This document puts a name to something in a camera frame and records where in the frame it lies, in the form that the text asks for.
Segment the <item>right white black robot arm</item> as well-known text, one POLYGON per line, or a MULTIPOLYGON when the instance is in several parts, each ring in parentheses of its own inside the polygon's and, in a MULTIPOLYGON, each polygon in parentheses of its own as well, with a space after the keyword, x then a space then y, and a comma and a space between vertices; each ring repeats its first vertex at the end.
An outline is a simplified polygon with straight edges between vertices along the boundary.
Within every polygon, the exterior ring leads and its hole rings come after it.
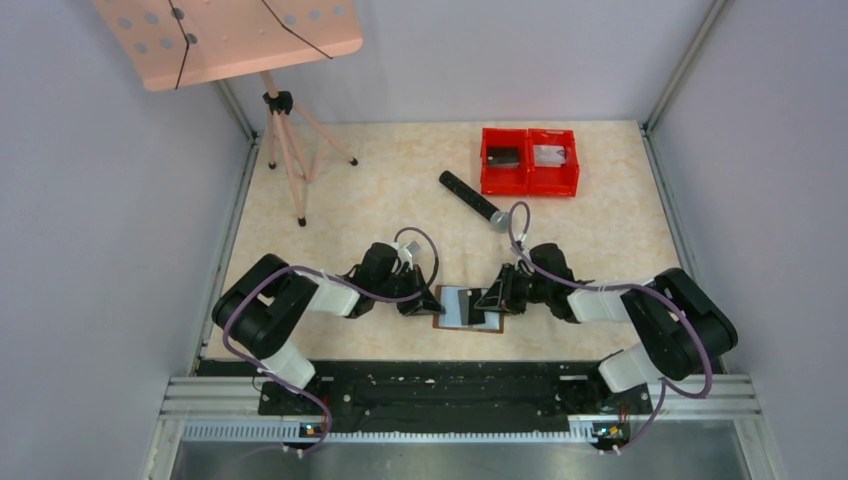
POLYGON ((470 307, 520 315, 530 304, 545 305, 567 323, 634 327, 638 343, 602 359, 588 375, 586 397, 600 412, 614 411, 636 386, 701 374, 738 344, 732 322, 682 269, 666 269, 641 284, 578 281, 554 243, 503 264, 470 307))

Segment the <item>brown leather card holder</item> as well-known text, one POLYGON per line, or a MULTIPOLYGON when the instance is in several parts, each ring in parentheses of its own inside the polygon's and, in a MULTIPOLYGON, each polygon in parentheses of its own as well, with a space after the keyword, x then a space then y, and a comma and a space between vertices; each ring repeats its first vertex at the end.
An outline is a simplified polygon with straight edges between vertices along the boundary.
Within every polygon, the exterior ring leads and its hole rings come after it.
POLYGON ((475 306, 486 292, 486 288, 438 285, 436 299, 444 311, 434 316, 432 327, 437 330, 502 334, 504 315, 475 306))

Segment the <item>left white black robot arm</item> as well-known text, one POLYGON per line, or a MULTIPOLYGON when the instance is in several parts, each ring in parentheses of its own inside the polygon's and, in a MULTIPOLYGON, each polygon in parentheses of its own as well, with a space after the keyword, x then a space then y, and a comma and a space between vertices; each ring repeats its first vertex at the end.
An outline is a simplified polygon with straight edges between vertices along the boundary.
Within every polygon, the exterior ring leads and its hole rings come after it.
POLYGON ((307 312, 355 319, 377 302, 394 303, 400 315, 440 315, 444 307, 431 292, 413 256, 415 242, 375 242, 360 263, 334 277, 293 269, 281 257, 266 254, 227 290, 211 319, 228 339, 260 363, 258 371, 283 380, 283 401, 297 413, 319 404, 315 367, 299 351, 292 333, 307 312))

